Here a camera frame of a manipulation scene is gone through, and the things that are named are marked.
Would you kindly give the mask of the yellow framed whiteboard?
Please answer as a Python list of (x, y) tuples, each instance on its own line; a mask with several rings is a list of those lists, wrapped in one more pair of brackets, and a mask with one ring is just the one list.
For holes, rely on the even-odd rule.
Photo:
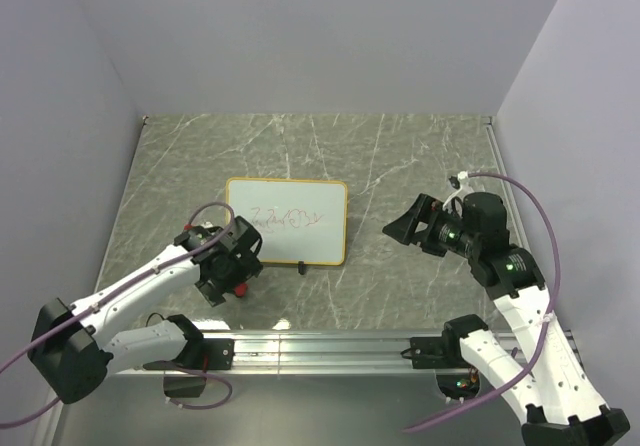
[(348, 187), (341, 181), (234, 177), (226, 183), (226, 203), (262, 236), (263, 263), (345, 261)]

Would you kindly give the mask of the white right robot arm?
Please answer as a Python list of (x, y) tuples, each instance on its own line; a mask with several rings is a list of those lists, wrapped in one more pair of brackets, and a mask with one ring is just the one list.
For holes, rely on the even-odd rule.
[(545, 279), (533, 256), (511, 242), (499, 196), (475, 192), (455, 204), (421, 194), (383, 232), (432, 256), (467, 260), (532, 367), (519, 365), (476, 315), (446, 323), (441, 352), (489, 380), (518, 418), (525, 444), (613, 445), (629, 431), (626, 414), (596, 391), (549, 311)]

